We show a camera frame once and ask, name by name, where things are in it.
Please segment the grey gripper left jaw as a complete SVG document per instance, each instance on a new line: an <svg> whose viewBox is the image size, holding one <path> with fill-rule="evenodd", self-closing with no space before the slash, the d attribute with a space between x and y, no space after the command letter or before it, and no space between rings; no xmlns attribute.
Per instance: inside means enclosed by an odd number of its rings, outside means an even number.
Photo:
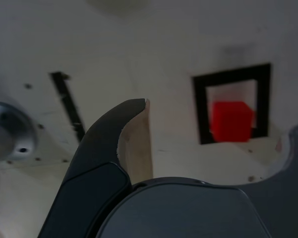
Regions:
<svg viewBox="0 0 298 238"><path fill-rule="evenodd" d="M149 100L127 100L83 137L39 237L95 237L133 185L152 177Z"/></svg>

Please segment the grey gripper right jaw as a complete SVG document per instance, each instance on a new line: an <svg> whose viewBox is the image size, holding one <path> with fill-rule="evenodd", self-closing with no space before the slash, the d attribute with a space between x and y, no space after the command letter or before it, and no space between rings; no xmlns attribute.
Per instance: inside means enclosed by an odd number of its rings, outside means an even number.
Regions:
<svg viewBox="0 0 298 238"><path fill-rule="evenodd" d="M298 238L298 125L281 138L279 172L219 186L174 178L146 185L106 218L99 238Z"/></svg>

